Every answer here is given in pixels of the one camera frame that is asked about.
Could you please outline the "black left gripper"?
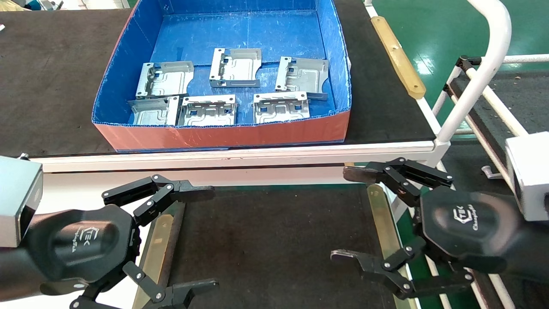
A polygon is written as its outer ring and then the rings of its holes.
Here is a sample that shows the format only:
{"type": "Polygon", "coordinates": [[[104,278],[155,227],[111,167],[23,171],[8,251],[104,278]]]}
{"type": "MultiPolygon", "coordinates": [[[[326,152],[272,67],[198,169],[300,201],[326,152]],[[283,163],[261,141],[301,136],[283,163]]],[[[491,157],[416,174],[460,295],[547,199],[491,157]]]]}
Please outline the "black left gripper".
{"type": "Polygon", "coordinates": [[[31,222],[24,246],[38,272],[33,282],[39,293],[69,294],[81,285],[87,288],[72,301],[71,309],[115,309],[96,298],[128,276],[149,297],[144,309],[188,309],[194,297],[219,288],[215,279],[163,288],[134,263],[141,244],[137,225],[149,225],[175,202],[211,200],[214,187],[155,174],[107,190],[102,197],[105,205],[114,206],[41,214],[31,222]],[[143,198],[147,200],[133,217],[119,208],[143,198]]]}

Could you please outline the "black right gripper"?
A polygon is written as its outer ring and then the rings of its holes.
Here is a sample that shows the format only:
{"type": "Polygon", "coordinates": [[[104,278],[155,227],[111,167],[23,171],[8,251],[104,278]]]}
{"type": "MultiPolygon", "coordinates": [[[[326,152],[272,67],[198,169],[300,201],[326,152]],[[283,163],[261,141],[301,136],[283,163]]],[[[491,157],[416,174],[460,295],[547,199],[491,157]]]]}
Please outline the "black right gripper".
{"type": "Polygon", "coordinates": [[[419,207],[422,237],[386,259],[351,250],[331,252],[332,261],[354,261],[362,280],[385,286],[398,299],[465,291],[474,276],[463,267],[483,273],[527,274],[527,251],[519,243],[525,219],[514,197],[452,190],[453,176],[404,157],[345,167],[343,178],[368,185],[382,183],[408,207],[419,207]],[[411,182],[434,189],[421,196],[411,182]],[[451,275],[407,279],[400,274],[408,262],[425,254],[448,262],[451,275]]]}

